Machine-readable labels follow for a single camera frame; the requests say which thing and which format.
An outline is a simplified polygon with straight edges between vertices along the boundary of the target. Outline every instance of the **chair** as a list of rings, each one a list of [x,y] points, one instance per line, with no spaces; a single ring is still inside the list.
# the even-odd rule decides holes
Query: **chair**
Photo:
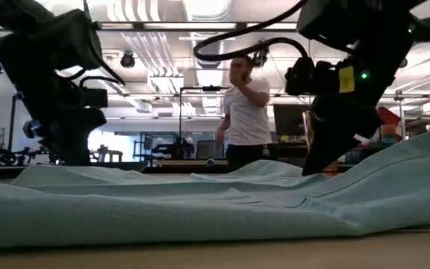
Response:
[[[200,140],[197,142],[197,159],[223,159],[225,157],[224,145],[215,140]]]

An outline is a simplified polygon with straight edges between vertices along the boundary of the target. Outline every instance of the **black pants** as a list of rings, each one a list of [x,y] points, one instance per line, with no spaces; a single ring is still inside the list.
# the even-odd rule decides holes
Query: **black pants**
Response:
[[[267,148],[269,154],[264,154],[264,149]],[[228,145],[226,158],[228,165],[231,167],[242,167],[251,164],[258,160],[273,160],[272,157],[273,145],[254,145],[254,146],[239,146]]]

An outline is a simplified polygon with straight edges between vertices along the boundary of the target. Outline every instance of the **table surface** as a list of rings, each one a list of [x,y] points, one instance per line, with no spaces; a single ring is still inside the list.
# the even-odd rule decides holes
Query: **table surface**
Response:
[[[157,245],[0,253],[5,268],[430,268],[430,233],[236,244]]]

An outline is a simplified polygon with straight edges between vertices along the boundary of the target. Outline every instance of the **man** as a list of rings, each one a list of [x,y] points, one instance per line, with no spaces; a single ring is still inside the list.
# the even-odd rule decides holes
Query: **man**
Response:
[[[272,138],[269,131],[267,80],[251,78],[254,64],[249,56],[235,58],[230,66],[233,87],[225,93],[225,119],[216,131],[216,141],[224,141],[230,128],[226,157],[230,166],[244,166],[269,158]]]

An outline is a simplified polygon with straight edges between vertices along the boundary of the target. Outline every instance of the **light blue cloth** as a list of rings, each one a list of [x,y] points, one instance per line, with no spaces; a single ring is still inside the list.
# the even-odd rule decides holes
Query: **light blue cloth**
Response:
[[[343,175],[259,161],[225,176],[31,167],[0,184],[0,247],[366,235],[430,223],[430,134]]]

